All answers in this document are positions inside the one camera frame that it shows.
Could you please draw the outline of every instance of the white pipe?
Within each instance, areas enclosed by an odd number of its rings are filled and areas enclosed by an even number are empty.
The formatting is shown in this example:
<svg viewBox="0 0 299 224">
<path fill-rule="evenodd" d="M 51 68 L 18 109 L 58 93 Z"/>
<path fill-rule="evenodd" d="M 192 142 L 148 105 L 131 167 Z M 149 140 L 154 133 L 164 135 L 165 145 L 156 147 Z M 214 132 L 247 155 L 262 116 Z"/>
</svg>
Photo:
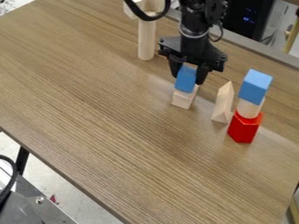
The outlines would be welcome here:
<svg viewBox="0 0 299 224">
<path fill-rule="evenodd" d="M 148 16 L 155 16 L 154 11 L 147 11 Z M 151 60 L 155 55 L 156 21 L 143 21 L 139 19 L 138 27 L 138 57 L 141 60 Z"/>
</svg>

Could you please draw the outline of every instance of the red block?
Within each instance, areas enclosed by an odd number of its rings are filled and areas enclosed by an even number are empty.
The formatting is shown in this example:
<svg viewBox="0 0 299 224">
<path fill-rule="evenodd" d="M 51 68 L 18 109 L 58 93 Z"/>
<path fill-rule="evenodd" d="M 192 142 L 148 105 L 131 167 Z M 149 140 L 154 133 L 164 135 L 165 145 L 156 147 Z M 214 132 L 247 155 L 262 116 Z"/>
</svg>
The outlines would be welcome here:
<svg viewBox="0 0 299 224">
<path fill-rule="evenodd" d="M 262 117 L 263 113 L 259 113 L 254 119 L 246 119 L 236 111 L 227 130 L 227 134 L 236 143 L 250 144 L 254 140 L 254 136 L 261 125 Z"/>
</svg>

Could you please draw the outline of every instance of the blue block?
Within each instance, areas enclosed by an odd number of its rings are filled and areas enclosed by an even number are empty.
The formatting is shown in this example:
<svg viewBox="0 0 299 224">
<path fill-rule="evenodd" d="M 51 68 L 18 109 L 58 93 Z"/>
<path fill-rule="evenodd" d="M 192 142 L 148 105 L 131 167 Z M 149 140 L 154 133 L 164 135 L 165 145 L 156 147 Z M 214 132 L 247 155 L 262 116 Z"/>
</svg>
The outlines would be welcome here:
<svg viewBox="0 0 299 224">
<path fill-rule="evenodd" d="M 177 73 L 175 88 L 187 93 L 194 89 L 196 81 L 196 69 L 189 66 L 182 66 Z"/>
<path fill-rule="evenodd" d="M 261 105 L 273 77 L 250 69 L 245 77 L 239 91 L 239 98 L 242 98 L 255 105 Z"/>
</svg>

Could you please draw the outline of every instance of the black equipment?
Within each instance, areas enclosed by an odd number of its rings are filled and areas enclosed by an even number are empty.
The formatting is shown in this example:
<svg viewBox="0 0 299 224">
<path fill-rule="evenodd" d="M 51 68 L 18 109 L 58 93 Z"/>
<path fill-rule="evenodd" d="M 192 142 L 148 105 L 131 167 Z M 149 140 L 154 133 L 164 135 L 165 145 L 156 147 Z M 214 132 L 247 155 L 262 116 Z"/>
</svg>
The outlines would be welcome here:
<svg viewBox="0 0 299 224">
<path fill-rule="evenodd" d="M 128 7 L 142 20 L 152 21 L 163 17 L 170 8 L 170 0 L 165 0 L 163 12 L 155 17 L 143 13 L 132 0 L 125 0 Z M 223 72 L 227 56 L 211 41 L 222 38 L 221 19 L 226 15 L 227 2 L 222 0 L 180 0 L 182 17 L 178 26 L 180 36 L 165 37 L 159 41 L 159 54 L 166 56 L 172 75 L 177 78 L 181 66 L 187 62 L 198 66 L 196 83 L 201 85 L 209 72 Z M 218 25 L 221 36 L 211 39 L 209 28 Z"/>
</svg>

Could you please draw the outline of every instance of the cable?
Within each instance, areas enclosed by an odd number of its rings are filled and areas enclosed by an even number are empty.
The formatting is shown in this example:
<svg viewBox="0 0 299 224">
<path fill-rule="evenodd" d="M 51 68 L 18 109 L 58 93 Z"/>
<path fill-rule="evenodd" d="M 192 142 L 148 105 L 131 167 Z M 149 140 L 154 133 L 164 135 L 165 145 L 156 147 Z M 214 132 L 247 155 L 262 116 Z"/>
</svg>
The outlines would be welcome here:
<svg viewBox="0 0 299 224">
<path fill-rule="evenodd" d="M 133 13 L 137 15 L 141 20 L 144 21 L 155 21 L 158 20 L 159 18 L 162 18 L 167 14 L 171 6 L 171 0 L 165 0 L 165 6 L 163 11 L 154 17 L 149 17 L 148 15 L 146 15 L 146 13 L 144 13 L 144 11 L 142 11 L 138 7 L 138 5 L 133 0 L 124 0 L 124 1 L 127 4 L 127 6 L 133 11 Z"/>
<path fill-rule="evenodd" d="M 15 184 L 17 180 L 17 166 L 15 163 L 8 157 L 0 155 L 0 159 L 8 162 L 11 165 L 12 168 L 12 174 L 10 177 L 10 182 L 7 184 L 7 186 L 0 192 L 0 206 L 3 204 L 3 202 L 6 200 L 7 196 L 10 194 L 10 190 Z"/>
<path fill-rule="evenodd" d="M 212 42 L 218 42 L 218 41 L 220 41 L 223 38 L 223 35 L 224 35 L 222 23 L 220 21 L 218 21 L 218 23 L 216 25 L 219 27 L 221 33 L 220 33 L 220 36 L 218 38 L 216 38 L 216 39 L 211 38 L 211 36 L 209 35 L 209 39 Z"/>
</svg>

